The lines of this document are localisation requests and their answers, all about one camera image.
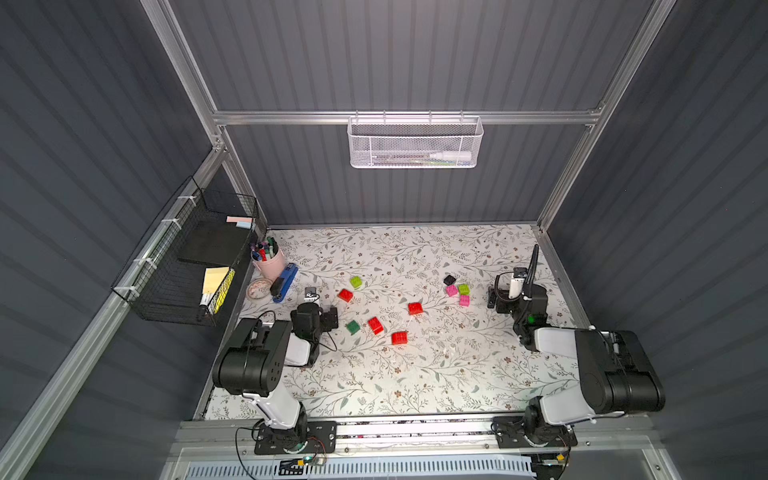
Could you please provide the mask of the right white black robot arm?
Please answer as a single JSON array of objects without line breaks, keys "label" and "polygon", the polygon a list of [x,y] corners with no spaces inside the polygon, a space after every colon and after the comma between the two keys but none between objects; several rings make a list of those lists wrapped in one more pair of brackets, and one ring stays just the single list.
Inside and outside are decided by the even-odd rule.
[{"label": "right white black robot arm", "polygon": [[533,269],[516,267],[509,274],[506,289],[500,275],[494,279],[489,306],[513,318],[513,332],[526,350],[577,364],[576,385],[533,398],[510,425],[529,444],[545,447],[558,440],[571,447],[576,424],[664,408],[661,380],[635,333],[554,327],[548,322],[547,290],[534,282]]}]

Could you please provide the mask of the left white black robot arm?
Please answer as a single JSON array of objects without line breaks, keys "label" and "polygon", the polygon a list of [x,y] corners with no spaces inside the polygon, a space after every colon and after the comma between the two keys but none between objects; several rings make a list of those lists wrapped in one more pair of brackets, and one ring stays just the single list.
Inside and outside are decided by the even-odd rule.
[{"label": "left white black robot arm", "polygon": [[306,407],[282,381],[287,367],[316,363],[321,336],[339,327],[338,310],[305,302],[288,320],[267,325],[261,316],[241,320],[219,351],[215,387],[251,401],[261,418],[250,427],[257,455],[332,453],[337,423],[311,421]]}]

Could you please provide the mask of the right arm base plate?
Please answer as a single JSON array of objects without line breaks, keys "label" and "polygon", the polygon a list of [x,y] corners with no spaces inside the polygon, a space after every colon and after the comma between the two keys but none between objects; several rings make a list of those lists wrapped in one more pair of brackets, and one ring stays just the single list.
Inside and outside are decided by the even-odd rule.
[{"label": "right arm base plate", "polygon": [[523,416],[494,417],[490,429],[500,449],[572,448],[578,444],[575,433],[569,427],[550,425],[543,420],[526,419]]}]

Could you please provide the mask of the dark green lego brick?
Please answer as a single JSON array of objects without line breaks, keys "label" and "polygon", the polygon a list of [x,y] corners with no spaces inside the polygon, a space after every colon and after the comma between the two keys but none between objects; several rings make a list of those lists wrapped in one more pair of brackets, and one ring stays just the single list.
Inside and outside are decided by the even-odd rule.
[{"label": "dark green lego brick", "polygon": [[346,323],[345,328],[351,335],[355,335],[357,332],[360,331],[360,325],[354,320]]}]

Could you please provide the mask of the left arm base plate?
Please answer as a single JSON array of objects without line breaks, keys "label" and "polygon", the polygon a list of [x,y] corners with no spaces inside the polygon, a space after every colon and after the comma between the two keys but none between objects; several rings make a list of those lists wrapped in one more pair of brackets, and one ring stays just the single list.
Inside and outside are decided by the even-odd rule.
[{"label": "left arm base plate", "polygon": [[293,429],[281,430],[259,425],[251,434],[256,455],[308,455],[334,453],[338,423],[299,422]]}]

